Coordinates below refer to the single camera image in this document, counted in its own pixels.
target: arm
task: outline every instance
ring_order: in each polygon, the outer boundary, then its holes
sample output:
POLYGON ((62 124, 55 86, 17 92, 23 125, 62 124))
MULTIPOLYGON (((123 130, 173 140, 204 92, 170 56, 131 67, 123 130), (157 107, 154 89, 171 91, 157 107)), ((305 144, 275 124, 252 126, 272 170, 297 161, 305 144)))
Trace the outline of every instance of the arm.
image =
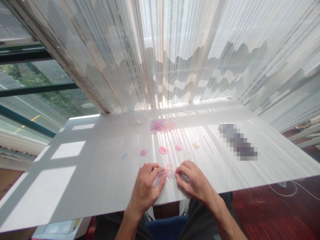
POLYGON ((162 171, 157 163, 144 164, 140 168, 134 184, 130 202, 124 211, 123 219, 116 236, 119 239, 135 239, 137 227, 143 214, 159 197, 166 181, 164 174, 157 187, 153 186, 156 175, 162 171))
POLYGON ((202 202, 211 211, 218 224, 222 239, 247 239, 231 216, 223 199, 213 189, 208 179, 194 162, 184 161, 176 169, 175 176, 179 187, 202 202), (184 182, 179 173, 185 174, 189 182, 184 182))

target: person's left hand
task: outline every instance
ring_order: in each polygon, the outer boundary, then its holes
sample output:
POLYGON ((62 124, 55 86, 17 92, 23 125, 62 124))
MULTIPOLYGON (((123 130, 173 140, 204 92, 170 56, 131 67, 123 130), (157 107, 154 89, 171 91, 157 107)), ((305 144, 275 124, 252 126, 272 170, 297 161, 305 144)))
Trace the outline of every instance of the person's left hand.
POLYGON ((145 163, 143 167, 140 168, 129 205, 126 209, 127 213, 140 219, 152 206, 163 189, 166 181, 166 174, 162 176, 157 187, 153 186, 153 181, 156 175, 164 170, 165 169, 160 167, 157 163, 145 163))

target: wrist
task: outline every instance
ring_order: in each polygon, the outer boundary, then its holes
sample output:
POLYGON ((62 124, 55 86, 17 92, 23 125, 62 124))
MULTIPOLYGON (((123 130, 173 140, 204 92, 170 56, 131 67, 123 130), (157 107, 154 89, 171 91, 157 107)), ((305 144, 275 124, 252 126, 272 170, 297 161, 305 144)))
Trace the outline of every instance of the wrist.
POLYGON ((210 191, 210 194, 208 194, 208 200, 206 202, 206 207, 213 214, 215 214, 221 208, 221 201, 223 202, 223 199, 219 196, 219 194, 214 189, 212 189, 212 191, 210 191))
POLYGON ((142 218, 143 213, 139 212, 137 210, 137 207, 135 207, 133 204, 129 203, 126 210, 124 211, 123 216, 130 219, 131 221, 137 221, 139 222, 142 218))

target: glass window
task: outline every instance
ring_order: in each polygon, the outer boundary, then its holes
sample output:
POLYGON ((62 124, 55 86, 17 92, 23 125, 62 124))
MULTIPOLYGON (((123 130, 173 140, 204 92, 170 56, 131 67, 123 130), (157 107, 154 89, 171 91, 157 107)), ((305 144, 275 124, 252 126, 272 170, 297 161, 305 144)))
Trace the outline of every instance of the glass window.
POLYGON ((6 117, 0 115, 0 129, 19 134, 24 137, 32 138, 34 140, 49 143, 51 141, 50 137, 42 135, 26 126, 21 126, 19 123, 16 123, 6 117))
POLYGON ((0 65, 0 90, 73 83, 55 60, 0 65))
POLYGON ((55 133, 71 117, 99 113, 80 89, 2 97, 0 104, 55 133))
POLYGON ((6 42, 23 38, 31 39, 31 35, 0 1, 0 41, 6 42))

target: yellow railing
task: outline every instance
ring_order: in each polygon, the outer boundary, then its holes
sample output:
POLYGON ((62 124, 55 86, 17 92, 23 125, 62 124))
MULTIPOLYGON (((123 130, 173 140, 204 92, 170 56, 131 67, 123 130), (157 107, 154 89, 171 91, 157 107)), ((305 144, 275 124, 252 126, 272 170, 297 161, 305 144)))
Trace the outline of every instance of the yellow railing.
MULTIPOLYGON (((50 121, 49 119, 47 119, 46 117, 44 117, 44 116, 42 116, 42 115, 38 115, 38 116, 36 116, 36 117, 32 118, 32 119, 31 119, 31 121, 35 122, 38 118, 43 118, 44 120, 46 120, 46 121, 48 121, 48 122, 52 123, 53 125, 57 126, 57 127, 58 127, 58 129, 60 129, 60 128, 61 128, 61 126, 59 126, 59 125, 55 124, 54 122, 50 121)), ((18 130, 16 130, 14 133, 19 132, 19 131, 20 131, 22 128, 24 128, 24 127, 25 127, 24 125, 23 125, 23 126, 21 126, 21 128, 19 128, 18 130)))

